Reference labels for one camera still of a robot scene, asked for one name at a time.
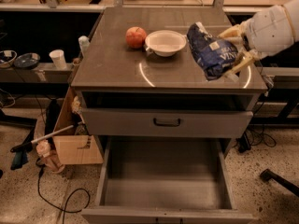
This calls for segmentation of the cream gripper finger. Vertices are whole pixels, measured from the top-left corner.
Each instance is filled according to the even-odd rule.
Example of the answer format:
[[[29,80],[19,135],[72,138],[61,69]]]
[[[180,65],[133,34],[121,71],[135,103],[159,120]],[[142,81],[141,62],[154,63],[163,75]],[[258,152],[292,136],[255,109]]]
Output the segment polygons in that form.
[[[232,43],[244,42],[245,28],[243,24],[232,26],[219,34],[219,38],[228,40]]]
[[[245,51],[242,50],[238,53],[233,67],[226,71],[223,76],[231,79],[233,82],[239,80],[238,73],[243,69],[247,68],[249,65],[253,64],[258,60],[258,55],[254,50]]]

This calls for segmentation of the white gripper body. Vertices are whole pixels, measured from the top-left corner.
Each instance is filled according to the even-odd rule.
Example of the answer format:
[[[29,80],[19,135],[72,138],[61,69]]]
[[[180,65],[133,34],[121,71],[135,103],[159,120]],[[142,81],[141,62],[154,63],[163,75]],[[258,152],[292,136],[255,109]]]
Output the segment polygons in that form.
[[[241,24],[250,50],[260,59],[274,56],[295,43],[295,5],[269,7]]]

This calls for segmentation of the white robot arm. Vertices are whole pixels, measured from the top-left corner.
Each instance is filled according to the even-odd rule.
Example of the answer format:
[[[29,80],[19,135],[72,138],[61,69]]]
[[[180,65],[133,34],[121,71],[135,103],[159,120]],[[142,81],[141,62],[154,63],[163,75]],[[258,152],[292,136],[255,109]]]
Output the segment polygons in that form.
[[[221,34],[233,43],[238,54],[234,66],[223,76],[238,81],[237,73],[255,61],[274,56],[299,41],[299,0],[257,12]]]

